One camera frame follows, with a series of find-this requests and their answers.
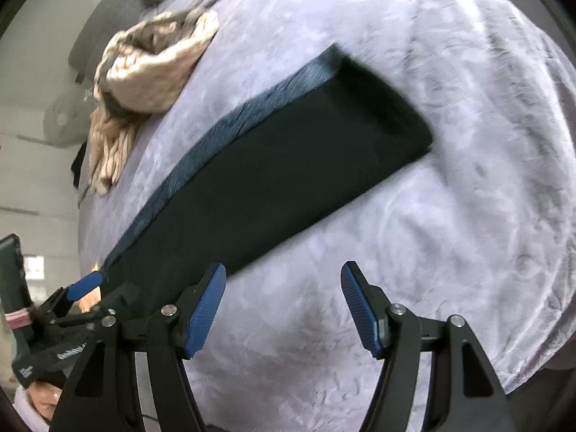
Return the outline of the black pants with patterned lining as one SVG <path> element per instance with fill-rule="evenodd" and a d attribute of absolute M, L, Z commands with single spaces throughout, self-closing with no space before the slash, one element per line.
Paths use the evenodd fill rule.
<path fill-rule="evenodd" d="M 105 260 L 102 305 L 147 316 L 210 265 L 241 269 L 431 145 L 402 96 L 331 46 L 185 153 Z"/>

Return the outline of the beige striped garment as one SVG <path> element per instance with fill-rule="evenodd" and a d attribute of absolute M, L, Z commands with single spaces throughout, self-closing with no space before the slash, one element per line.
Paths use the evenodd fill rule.
<path fill-rule="evenodd" d="M 88 136 L 89 186 L 117 185 L 141 125 L 167 112 L 220 27 L 203 8 L 165 12 L 116 33 L 96 67 Z"/>

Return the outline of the dark grey headboard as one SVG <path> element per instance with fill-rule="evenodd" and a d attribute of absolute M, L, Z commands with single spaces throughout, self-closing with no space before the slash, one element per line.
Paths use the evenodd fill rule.
<path fill-rule="evenodd" d="M 75 82 L 92 82 L 111 37 L 120 30 L 134 26 L 141 15 L 154 5 L 151 0 L 100 0 L 68 56 L 68 64 L 76 74 Z"/>

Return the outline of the black cloth at bed edge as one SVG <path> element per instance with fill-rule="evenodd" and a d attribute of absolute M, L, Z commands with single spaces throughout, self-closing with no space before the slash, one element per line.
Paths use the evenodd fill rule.
<path fill-rule="evenodd" d="M 84 143 L 81 144 L 70 166 L 70 172 L 72 173 L 72 183 L 75 189 L 78 189 L 79 187 L 81 171 L 86 156 L 86 151 L 87 151 L 87 143 L 86 141 L 84 141 Z"/>

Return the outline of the grey round fan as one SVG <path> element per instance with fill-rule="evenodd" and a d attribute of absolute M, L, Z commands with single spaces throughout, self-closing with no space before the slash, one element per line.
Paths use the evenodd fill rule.
<path fill-rule="evenodd" d="M 77 84 L 68 87 L 45 110 L 45 142 L 59 148 L 84 143 L 95 106 L 91 89 Z"/>

